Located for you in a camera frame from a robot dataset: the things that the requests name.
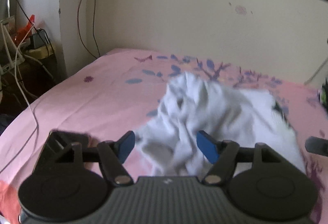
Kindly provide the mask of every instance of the pink bedsheet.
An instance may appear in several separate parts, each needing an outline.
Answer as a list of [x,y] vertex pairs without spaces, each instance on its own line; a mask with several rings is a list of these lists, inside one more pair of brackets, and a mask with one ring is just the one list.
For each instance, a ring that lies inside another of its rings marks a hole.
[[[156,115],[166,83],[182,71],[191,71],[209,80],[236,88],[265,88],[276,97],[288,121],[297,131],[307,175],[314,181],[320,196],[312,218],[328,223],[328,158],[305,151],[309,136],[328,134],[327,113],[316,98],[316,90],[279,80],[239,66],[191,56],[177,57],[153,51],[117,49],[102,56],[74,76],[45,93],[32,104],[39,122],[20,155],[0,175],[0,211],[17,223],[20,210],[17,189],[32,172],[49,131],[56,128],[88,133],[95,143],[117,140]],[[25,110],[0,137],[0,168],[21,148],[35,128],[31,112]],[[150,167],[135,150],[124,164],[137,179]],[[93,170],[99,171],[97,165]]]

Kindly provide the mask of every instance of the white cloth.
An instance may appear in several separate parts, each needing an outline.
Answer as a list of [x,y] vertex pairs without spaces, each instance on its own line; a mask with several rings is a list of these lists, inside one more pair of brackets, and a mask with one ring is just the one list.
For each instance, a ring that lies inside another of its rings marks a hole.
[[136,145],[157,176],[208,172],[211,164],[196,144],[199,130],[242,147],[266,143],[304,172],[295,133],[274,105],[267,90],[233,89],[186,72],[168,83],[157,116],[135,131]]

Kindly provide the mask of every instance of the wall stain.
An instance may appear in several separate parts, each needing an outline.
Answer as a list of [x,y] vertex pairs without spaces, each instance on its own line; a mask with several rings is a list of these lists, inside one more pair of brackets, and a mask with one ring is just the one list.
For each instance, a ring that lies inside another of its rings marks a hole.
[[238,15],[246,15],[247,14],[246,8],[243,6],[236,6],[235,10]]

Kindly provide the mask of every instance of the white cable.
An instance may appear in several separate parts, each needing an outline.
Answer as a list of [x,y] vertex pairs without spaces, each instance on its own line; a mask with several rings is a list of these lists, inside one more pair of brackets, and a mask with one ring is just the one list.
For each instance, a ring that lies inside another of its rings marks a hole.
[[51,77],[52,80],[54,80],[53,75],[47,70],[47,68],[42,64],[42,62],[34,57],[28,56],[28,55],[24,55],[25,58],[34,60],[35,62],[38,62],[44,69],[44,71]]
[[19,66],[17,67],[17,69],[18,69],[19,77],[21,78],[21,81],[22,81],[22,84],[21,84],[21,85],[22,85],[23,90],[24,90],[29,96],[31,96],[32,98],[34,98],[34,99],[38,99],[38,98],[39,98],[38,96],[36,96],[35,94],[32,94],[32,93],[30,93],[28,90],[26,90],[25,85],[24,85],[24,82],[23,82],[22,74],[20,73],[20,70],[19,70]]
[[[20,73],[20,70],[19,70],[19,66],[17,67],[18,69],[18,73],[19,73],[19,77],[20,77],[20,85],[22,86],[23,90],[29,95],[31,96],[33,99],[38,99],[39,97],[37,97],[36,95],[30,93],[28,90],[26,90],[25,88],[25,85],[24,85],[24,82],[23,82],[23,77],[22,77],[22,74]],[[10,71],[8,70],[8,73],[11,74],[13,77],[15,77],[15,75]]]
[[19,51],[19,48],[21,47],[21,45],[22,45],[22,43],[24,42],[24,40],[26,39],[26,37],[27,37],[27,35],[30,33],[30,31],[32,30],[32,28],[34,27],[34,25],[32,25],[32,27],[30,28],[30,30],[28,31],[28,33],[26,33],[26,35],[25,35],[25,37],[23,38],[23,40],[20,42],[20,44],[18,45],[18,47],[17,47],[17,50],[16,50],[16,56],[15,56],[15,66],[14,66],[14,68],[15,68],[15,80],[16,80],[16,83],[17,83],[17,86],[18,86],[18,88],[19,88],[19,90],[21,91],[21,93],[22,93],[22,95],[23,95],[23,97],[24,97],[24,99],[25,99],[25,102],[27,103],[27,105],[28,105],[28,107],[29,107],[29,109],[31,110],[31,113],[32,113],[32,115],[33,115],[33,118],[34,118],[34,120],[35,120],[35,124],[36,124],[36,126],[35,126],[35,129],[33,130],[33,132],[32,132],[32,134],[27,138],[27,140],[25,141],[25,143],[23,144],[23,146],[21,147],[21,149],[14,155],[14,157],[4,166],[4,168],[2,168],[1,170],[0,170],[0,174],[12,163],[12,161],[14,161],[15,160],[15,158],[21,153],[21,151],[24,149],[24,147],[27,145],[27,143],[29,142],[29,140],[32,138],[32,136],[33,136],[33,134],[34,134],[34,132],[36,132],[36,130],[39,128],[39,124],[38,124],[38,121],[37,121],[37,119],[36,119],[36,116],[35,116],[35,114],[34,114],[34,112],[33,112],[33,110],[32,110],[32,108],[31,108],[31,105],[30,105],[30,103],[28,102],[28,100],[27,100],[27,98],[26,98],[26,96],[25,96],[25,94],[24,94],[24,92],[23,92],[23,90],[22,90],[22,88],[21,88],[21,86],[20,86],[20,84],[19,84],[19,82],[18,82],[18,79],[17,79],[17,72],[16,72],[16,67],[17,67],[17,55],[18,55],[18,51]]

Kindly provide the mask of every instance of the red plastic bag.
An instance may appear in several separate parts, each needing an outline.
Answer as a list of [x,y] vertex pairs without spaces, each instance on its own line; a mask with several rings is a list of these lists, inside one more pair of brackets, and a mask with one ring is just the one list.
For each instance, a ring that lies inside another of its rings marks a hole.
[[[32,15],[30,17],[30,22],[32,22],[34,24],[34,21],[35,21],[35,15]],[[28,22],[24,28],[20,28],[17,31],[16,35],[14,36],[13,41],[16,46],[18,46],[20,44],[20,42],[24,39],[26,33],[28,33],[28,31],[32,27],[32,24],[30,22]]]

